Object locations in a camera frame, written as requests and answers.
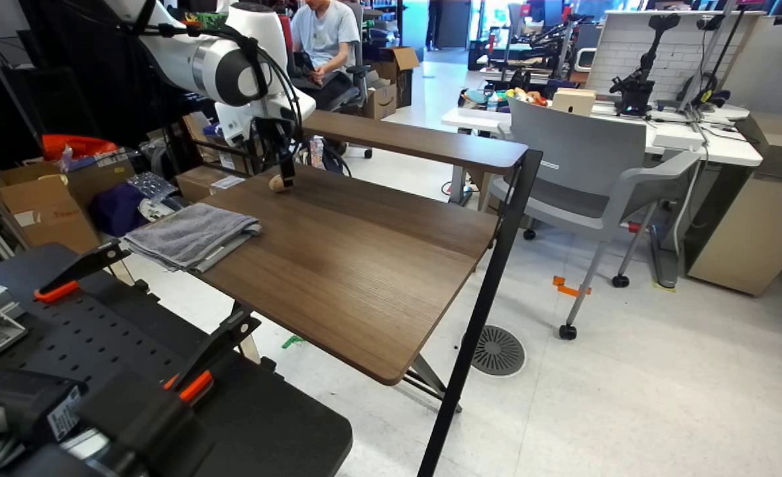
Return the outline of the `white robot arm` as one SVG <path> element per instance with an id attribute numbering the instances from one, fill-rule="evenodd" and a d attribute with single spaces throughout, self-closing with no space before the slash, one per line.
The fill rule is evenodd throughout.
<path id="1" fill-rule="evenodd" d="M 170 86 L 211 101 L 229 140 L 259 138 L 278 168 L 278 188 L 293 187 L 297 140 L 315 101 L 288 78 L 283 24 L 272 9 L 215 0 L 206 18 L 165 0 L 104 4 Z"/>

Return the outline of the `black robot arm on table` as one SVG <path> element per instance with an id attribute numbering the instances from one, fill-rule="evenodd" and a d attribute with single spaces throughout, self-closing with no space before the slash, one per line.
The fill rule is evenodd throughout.
<path id="1" fill-rule="evenodd" d="M 649 73 L 654 68 L 663 34 L 679 26 L 679 13 L 649 16 L 646 26 L 653 29 L 653 42 L 642 54 L 638 68 L 626 78 L 614 78 L 609 86 L 609 91 L 614 94 L 618 118 L 643 118 L 649 111 L 649 97 L 654 89 L 654 81 L 649 78 Z"/>

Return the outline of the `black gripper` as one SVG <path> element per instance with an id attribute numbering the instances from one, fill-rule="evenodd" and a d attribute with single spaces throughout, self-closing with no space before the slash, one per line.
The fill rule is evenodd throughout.
<path id="1" fill-rule="evenodd" d="M 300 135 L 286 119 L 255 119 L 251 140 L 263 171 L 282 168 L 283 188 L 293 187 Z"/>

